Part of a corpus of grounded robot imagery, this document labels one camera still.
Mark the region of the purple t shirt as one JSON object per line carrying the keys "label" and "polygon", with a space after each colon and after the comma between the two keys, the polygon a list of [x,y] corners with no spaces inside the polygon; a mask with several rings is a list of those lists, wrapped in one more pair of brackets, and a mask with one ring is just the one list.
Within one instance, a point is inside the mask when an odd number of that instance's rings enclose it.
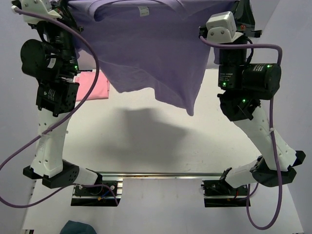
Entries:
{"label": "purple t shirt", "polygon": [[198,37],[232,0],[70,0],[69,10],[119,92],[153,88],[155,98],[194,114],[210,48]]}

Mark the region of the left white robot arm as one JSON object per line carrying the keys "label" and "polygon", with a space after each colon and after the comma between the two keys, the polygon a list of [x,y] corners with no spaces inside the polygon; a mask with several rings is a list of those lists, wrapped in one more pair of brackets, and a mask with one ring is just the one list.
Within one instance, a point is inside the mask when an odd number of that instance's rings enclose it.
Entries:
{"label": "left white robot arm", "polygon": [[22,71],[38,84],[36,105],[39,113],[39,141],[35,158],[23,169],[30,179],[41,179],[50,188],[84,185],[94,195],[103,189],[99,173],[67,162],[63,147],[67,126],[77,98],[79,73],[74,36],[78,27],[67,4],[61,0],[21,0],[24,21],[35,29],[40,39],[25,42],[20,51]]}

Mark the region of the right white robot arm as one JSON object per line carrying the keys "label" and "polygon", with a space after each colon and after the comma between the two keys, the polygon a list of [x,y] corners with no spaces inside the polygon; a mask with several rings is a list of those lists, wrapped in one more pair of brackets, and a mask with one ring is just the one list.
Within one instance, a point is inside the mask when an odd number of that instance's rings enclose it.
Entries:
{"label": "right white robot arm", "polygon": [[252,63],[260,37],[255,30],[250,2],[237,0],[227,12],[212,15],[200,27],[201,40],[219,50],[216,60],[218,95],[223,114],[239,127],[260,152],[257,160],[224,171],[216,188],[232,194],[238,187],[260,183],[275,187],[292,183],[295,166],[303,163],[305,153],[292,149],[273,127],[272,114],[266,114],[262,100],[272,100],[280,87],[280,63]]}

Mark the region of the dark teal cloth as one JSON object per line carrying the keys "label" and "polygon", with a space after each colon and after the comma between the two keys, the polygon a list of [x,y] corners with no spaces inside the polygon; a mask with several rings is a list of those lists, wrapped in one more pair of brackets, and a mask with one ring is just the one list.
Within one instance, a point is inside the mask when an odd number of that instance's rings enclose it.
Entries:
{"label": "dark teal cloth", "polygon": [[60,234],[97,234],[97,232],[89,224],[69,220],[61,229]]}

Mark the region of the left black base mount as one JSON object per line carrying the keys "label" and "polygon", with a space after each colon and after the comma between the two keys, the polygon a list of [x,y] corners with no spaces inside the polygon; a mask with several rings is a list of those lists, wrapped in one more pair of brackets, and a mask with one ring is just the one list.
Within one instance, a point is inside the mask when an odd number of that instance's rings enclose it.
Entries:
{"label": "left black base mount", "polygon": [[115,175],[102,175],[101,186],[73,189],[72,207],[117,207],[120,203],[123,178]]}

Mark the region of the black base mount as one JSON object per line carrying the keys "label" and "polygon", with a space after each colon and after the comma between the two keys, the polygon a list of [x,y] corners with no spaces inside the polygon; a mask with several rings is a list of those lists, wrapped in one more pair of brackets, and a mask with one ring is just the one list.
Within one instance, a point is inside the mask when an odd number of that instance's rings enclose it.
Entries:
{"label": "black base mount", "polygon": [[101,186],[73,189],[72,207],[117,207],[120,203],[123,178],[115,175],[102,175]]}
{"label": "black base mount", "polygon": [[225,178],[229,173],[228,168],[218,180],[203,180],[201,188],[204,195],[205,208],[245,207],[248,189],[246,185],[238,188],[231,187]]}

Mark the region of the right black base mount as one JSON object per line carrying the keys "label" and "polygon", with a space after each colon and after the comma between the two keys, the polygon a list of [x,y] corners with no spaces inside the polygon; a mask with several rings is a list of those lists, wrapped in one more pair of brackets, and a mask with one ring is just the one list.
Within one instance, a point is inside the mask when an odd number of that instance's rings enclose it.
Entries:
{"label": "right black base mount", "polygon": [[203,180],[201,188],[204,195],[205,208],[245,207],[248,189],[246,185],[238,188],[231,187],[225,178],[229,173],[228,168],[218,180]]}

